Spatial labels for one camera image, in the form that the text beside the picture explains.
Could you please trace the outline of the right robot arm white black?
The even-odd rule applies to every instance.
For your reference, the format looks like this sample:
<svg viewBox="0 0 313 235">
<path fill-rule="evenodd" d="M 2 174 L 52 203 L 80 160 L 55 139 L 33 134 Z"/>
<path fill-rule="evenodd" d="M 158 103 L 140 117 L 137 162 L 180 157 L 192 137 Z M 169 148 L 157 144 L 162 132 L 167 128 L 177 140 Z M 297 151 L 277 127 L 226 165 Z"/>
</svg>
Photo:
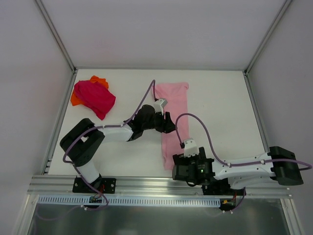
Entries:
<svg viewBox="0 0 313 235">
<path fill-rule="evenodd" d="M 303 184 L 295 154 L 279 146 L 270 147 L 269 152 L 258 156 L 236 159 L 233 163 L 207 158 L 203 147 L 194 156 L 174 155 L 173 160 L 173 180 L 186 182 L 191 187 L 217 188 L 221 194 L 272 181 L 281 186 Z"/>
</svg>

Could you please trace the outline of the light pink t shirt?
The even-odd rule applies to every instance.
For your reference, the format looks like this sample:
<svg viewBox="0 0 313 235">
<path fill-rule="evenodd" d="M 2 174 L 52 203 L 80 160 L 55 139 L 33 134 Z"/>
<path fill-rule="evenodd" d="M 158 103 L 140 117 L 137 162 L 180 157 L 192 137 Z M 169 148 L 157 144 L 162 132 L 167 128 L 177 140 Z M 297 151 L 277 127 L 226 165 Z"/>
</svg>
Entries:
<svg viewBox="0 0 313 235">
<path fill-rule="evenodd" d="M 167 100 L 164 111 L 170 113 L 172 122 L 176 122 L 179 115 L 188 112 L 187 82 L 161 83 L 156 85 L 156 97 Z M 182 140 L 190 138 L 188 117 L 183 116 L 178 121 L 179 137 Z M 180 147 L 179 137 L 173 131 L 169 134 L 161 134 L 161 152 L 164 158 L 164 169 L 171 170 L 174 167 L 173 155 L 183 153 Z"/>
</svg>

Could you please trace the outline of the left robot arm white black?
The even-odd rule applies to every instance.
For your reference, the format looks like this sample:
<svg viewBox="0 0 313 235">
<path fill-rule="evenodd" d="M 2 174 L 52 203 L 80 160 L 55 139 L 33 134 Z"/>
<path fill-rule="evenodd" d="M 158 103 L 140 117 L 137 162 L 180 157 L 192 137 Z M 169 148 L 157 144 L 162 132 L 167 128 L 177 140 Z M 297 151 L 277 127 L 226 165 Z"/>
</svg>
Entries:
<svg viewBox="0 0 313 235">
<path fill-rule="evenodd" d="M 84 118 L 60 141 L 65 152 L 64 162 L 69 157 L 69 163 L 78 170 L 84 187 L 89 192 L 96 192 L 100 189 L 102 176 L 92 158 L 99 146 L 107 142 L 134 141 L 146 130 L 168 134 L 175 130 L 175 125 L 169 112 L 158 111 L 151 105 L 143 105 L 122 124 L 96 126 L 89 118 Z"/>
</svg>

